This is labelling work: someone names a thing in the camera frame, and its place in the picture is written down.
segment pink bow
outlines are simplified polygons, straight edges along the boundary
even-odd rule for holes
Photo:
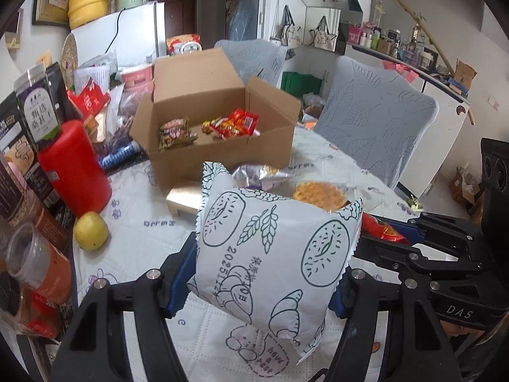
[[[396,70],[396,72],[398,72],[408,83],[412,83],[419,77],[418,73],[414,72],[409,66],[388,60],[383,60],[382,63],[386,70]]]

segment picture frame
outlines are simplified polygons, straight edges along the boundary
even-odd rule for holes
[[[7,26],[4,33],[5,43],[9,50],[17,50],[21,45],[21,29],[23,27],[23,13],[24,10],[20,8],[12,21]]]
[[[34,0],[32,25],[69,28],[69,17],[66,10],[51,5],[49,0]]]

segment blue tube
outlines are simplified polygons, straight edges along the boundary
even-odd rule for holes
[[[101,168],[107,172],[112,168],[119,166],[121,163],[127,161],[130,157],[140,152],[142,148],[135,140],[130,142],[129,145],[117,149],[114,153],[106,155],[99,161]]]

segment gray chair cover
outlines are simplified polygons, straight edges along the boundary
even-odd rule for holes
[[[437,114],[437,102],[397,72],[342,56],[315,131],[395,188]]]
[[[258,76],[273,86],[281,76],[288,47],[278,47],[265,40],[233,42],[220,40],[214,47],[226,53],[238,75],[247,84],[251,76]]]

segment white tablecloth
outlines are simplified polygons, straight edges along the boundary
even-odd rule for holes
[[[352,158],[337,150],[314,132],[296,128],[289,170],[296,175],[280,193],[304,180],[328,181],[349,188],[352,198],[362,197],[365,211],[406,221],[415,214],[396,194]],[[83,251],[73,243],[78,301],[91,283],[107,278],[110,283],[138,278],[159,267],[168,254],[179,251],[194,228],[194,217],[172,218],[165,197],[157,186],[152,167],[144,162],[111,177],[113,195],[102,212],[111,241],[100,250]],[[363,267],[378,279],[397,280],[397,275],[354,259],[351,266]],[[370,370],[366,380],[376,381],[382,361],[386,313],[379,314]],[[124,313],[129,361],[135,381],[145,381],[132,313]],[[291,345],[246,327],[242,322],[190,294],[185,308],[169,320],[171,337],[190,382],[254,382],[273,377],[278,381],[307,382],[318,370],[327,368],[335,353],[344,321],[328,312],[324,339],[307,360],[299,360]],[[246,360],[228,348],[229,337],[255,352]],[[271,359],[269,352],[276,353]]]

